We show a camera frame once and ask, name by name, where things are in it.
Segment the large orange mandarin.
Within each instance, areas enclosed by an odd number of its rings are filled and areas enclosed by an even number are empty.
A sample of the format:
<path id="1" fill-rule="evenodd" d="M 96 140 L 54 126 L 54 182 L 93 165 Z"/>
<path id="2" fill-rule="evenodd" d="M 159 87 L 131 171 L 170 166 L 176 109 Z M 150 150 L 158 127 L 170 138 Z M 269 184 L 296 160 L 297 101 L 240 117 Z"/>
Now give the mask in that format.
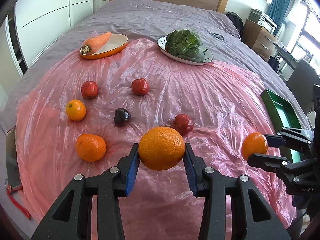
<path id="1" fill-rule="evenodd" d="M 178 131 L 170 127 L 154 127 L 146 132 L 138 145 L 140 161 L 155 171 L 176 166 L 185 153 L 185 143 Z"/>

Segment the grey office chair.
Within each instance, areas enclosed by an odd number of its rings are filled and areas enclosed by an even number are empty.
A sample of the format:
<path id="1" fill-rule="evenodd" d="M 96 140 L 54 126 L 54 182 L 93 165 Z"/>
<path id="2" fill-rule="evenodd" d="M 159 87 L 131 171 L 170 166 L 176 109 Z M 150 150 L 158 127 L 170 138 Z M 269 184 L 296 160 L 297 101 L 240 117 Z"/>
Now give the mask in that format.
<path id="1" fill-rule="evenodd" d="M 313 109 L 313 86 L 319 85 L 319 76 L 309 63 L 305 60 L 299 61 L 286 85 L 295 96 L 304 114 Z"/>

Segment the printer on nightstand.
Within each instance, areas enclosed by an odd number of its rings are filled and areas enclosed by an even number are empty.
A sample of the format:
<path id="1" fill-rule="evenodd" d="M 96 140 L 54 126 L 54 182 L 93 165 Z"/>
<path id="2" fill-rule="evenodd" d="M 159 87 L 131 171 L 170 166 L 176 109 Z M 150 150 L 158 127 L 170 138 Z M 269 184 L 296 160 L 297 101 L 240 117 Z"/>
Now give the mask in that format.
<path id="1" fill-rule="evenodd" d="M 273 34 L 277 28 L 277 25 L 267 14 L 257 9 L 250 10 L 248 19 L 264 27 L 271 34 Z"/>

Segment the dark purple plum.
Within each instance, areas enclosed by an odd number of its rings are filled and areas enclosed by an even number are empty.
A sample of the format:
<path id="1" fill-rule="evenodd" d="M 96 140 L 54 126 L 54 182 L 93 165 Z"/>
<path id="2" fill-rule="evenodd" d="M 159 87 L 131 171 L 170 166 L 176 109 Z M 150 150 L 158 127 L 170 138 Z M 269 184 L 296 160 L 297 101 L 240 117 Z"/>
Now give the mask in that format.
<path id="1" fill-rule="evenodd" d="M 116 125 L 122 125 L 125 122 L 128 122 L 131 120 L 131 114 L 130 112 L 125 108 L 118 108 L 115 110 L 114 113 L 114 123 Z"/>

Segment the red apple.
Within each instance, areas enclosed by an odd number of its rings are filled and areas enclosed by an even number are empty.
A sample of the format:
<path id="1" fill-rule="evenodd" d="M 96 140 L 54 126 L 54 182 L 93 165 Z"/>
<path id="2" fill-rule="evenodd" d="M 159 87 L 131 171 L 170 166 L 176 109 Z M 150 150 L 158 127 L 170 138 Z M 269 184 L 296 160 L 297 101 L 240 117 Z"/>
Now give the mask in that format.
<path id="1" fill-rule="evenodd" d="M 94 81 L 85 81 L 81 86 L 81 95 L 84 99 L 93 99 L 98 92 L 99 88 Z"/>
<path id="2" fill-rule="evenodd" d="M 135 95 L 146 95 L 149 92 L 150 86 L 146 79 L 140 78 L 132 81 L 131 89 Z"/>
<path id="3" fill-rule="evenodd" d="M 171 127 L 178 131 L 181 136 L 185 136 L 193 130 L 194 122 L 190 116 L 186 114 L 179 114 L 175 116 Z"/>

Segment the green tray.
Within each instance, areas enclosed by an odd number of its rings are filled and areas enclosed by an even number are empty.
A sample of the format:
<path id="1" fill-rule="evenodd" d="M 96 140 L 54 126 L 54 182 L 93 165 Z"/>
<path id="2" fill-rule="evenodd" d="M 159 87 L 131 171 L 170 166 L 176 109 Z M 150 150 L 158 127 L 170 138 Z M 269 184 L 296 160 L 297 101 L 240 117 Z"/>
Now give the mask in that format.
<path id="1" fill-rule="evenodd" d="M 282 128 L 290 128 L 294 132 L 301 131 L 301 125 L 291 103 L 271 90 L 261 93 L 266 110 L 276 133 Z"/>

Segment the black glasses on bed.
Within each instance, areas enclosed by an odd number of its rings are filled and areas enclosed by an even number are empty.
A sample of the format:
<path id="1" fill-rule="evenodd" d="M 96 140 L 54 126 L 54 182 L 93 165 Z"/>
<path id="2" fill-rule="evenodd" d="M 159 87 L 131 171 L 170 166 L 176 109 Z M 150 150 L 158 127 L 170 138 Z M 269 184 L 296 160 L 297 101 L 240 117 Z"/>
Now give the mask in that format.
<path id="1" fill-rule="evenodd" d="M 212 37 L 215 37 L 215 38 L 217 38 L 217 39 L 219 39 L 219 40 L 221 40 L 221 41 L 223 41 L 225 38 L 222 36 L 222 35 L 220 35 L 220 34 L 216 34 L 216 33 L 213 33 L 213 32 L 210 32 L 209 33 Z"/>

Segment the orange oval dish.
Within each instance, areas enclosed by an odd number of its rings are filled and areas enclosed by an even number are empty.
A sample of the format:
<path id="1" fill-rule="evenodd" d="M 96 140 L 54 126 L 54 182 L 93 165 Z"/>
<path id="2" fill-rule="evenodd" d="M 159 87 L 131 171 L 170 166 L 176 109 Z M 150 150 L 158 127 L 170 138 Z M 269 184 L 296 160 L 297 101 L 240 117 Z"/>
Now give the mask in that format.
<path id="1" fill-rule="evenodd" d="M 102 59 L 104 57 L 109 57 L 121 52 L 123 49 L 125 49 L 128 42 L 129 42 L 129 38 L 126 35 L 112 33 L 112 36 L 108 40 L 108 42 L 96 53 L 94 53 L 93 55 L 85 55 L 80 53 L 80 55 L 84 59 L 88 59 L 88 60 Z"/>

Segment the carrot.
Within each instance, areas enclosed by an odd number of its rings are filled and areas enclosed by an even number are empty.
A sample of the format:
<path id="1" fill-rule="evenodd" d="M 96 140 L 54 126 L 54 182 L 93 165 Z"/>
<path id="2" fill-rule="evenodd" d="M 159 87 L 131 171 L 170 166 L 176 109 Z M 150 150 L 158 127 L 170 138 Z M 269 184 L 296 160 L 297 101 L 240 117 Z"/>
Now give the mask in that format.
<path id="1" fill-rule="evenodd" d="M 111 32 L 106 32 L 104 34 L 86 39 L 80 48 L 80 53 L 85 55 L 93 55 L 108 42 L 111 36 Z"/>

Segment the small orange mandarin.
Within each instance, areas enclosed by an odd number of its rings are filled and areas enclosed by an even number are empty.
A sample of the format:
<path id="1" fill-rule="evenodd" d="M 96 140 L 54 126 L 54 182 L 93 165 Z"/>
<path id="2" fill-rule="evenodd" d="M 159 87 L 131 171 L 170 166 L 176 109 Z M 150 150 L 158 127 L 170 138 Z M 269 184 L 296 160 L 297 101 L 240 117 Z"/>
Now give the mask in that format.
<path id="1" fill-rule="evenodd" d="M 70 120 L 81 121 L 86 115 L 86 107 L 80 100 L 71 100 L 66 105 L 66 114 Z"/>

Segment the pink plastic sheet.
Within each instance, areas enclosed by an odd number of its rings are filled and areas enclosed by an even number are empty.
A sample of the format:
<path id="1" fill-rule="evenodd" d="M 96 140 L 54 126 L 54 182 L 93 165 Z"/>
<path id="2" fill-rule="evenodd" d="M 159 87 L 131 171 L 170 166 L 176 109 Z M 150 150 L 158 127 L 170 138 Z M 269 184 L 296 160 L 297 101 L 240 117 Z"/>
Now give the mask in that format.
<path id="1" fill-rule="evenodd" d="M 178 114 L 190 116 L 194 129 L 185 137 L 196 155 L 221 174 L 248 175 L 285 227 L 296 216 L 285 186 L 275 174 L 252 168 L 241 156 L 244 138 L 252 132 L 273 133 L 261 99 L 262 81 L 250 71 L 221 61 L 188 66 L 165 56 L 155 42 L 138 39 L 121 53 L 99 60 L 74 51 L 54 64 L 17 105 L 16 146 L 23 190 L 21 198 L 35 220 L 41 220 L 61 191 L 78 173 L 96 176 L 117 164 L 151 128 L 169 126 Z M 135 95 L 131 84 L 144 78 L 150 89 Z M 84 99 L 81 86 L 94 81 L 98 95 Z M 81 121 L 70 120 L 66 105 L 80 100 Z M 131 120 L 114 123 L 125 108 Z M 75 143 L 95 134 L 106 143 L 98 161 L 82 160 Z"/>

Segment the white wardrobe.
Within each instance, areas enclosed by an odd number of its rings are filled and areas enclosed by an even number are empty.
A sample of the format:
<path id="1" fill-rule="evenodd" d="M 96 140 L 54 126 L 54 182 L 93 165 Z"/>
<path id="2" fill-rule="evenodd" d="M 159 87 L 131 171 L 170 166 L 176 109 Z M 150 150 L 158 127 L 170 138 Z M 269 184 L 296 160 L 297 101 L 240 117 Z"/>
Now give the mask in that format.
<path id="1" fill-rule="evenodd" d="M 22 76 L 62 35 L 93 14 L 94 0 L 17 0 L 1 27 Z"/>

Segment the black backpack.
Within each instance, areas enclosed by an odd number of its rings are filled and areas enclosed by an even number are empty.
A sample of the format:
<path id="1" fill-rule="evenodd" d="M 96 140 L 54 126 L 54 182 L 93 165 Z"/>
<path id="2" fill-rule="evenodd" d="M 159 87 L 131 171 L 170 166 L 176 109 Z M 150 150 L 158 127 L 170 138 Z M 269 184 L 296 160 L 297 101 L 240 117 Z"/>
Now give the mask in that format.
<path id="1" fill-rule="evenodd" d="M 226 16 L 232 21 L 233 25 L 235 26 L 240 35 L 240 38 L 242 39 L 244 32 L 244 24 L 241 17 L 234 12 L 227 12 Z"/>

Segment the green bok choy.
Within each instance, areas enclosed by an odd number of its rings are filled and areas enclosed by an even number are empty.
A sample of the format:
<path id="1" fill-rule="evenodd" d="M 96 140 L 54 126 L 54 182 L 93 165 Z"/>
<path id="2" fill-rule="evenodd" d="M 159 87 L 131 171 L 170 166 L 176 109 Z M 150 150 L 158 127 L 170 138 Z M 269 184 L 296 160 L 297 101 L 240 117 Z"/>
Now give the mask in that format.
<path id="1" fill-rule="evenodd" d="M 165 49 L 171 55 L 193 62 L 203 62 L 202 40 L 191 30 L 175 30 L 167 35 Z"/>

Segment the dark tablet at bedside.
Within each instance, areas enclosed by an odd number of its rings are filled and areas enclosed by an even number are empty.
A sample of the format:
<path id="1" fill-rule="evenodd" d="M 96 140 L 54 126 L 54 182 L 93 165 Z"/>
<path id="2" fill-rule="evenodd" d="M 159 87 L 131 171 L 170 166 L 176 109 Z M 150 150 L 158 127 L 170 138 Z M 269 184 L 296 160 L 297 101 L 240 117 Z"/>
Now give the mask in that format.
<path id="1" fill-rule="evenodd" d="M 16 127 L 12 128 L 6 135 L 6 167 L 7 167 L 7 185 L 11 186 L 12 191 L 22 188 L 20 173 L 17 163 L 17 152 L 15 144 Z"/>

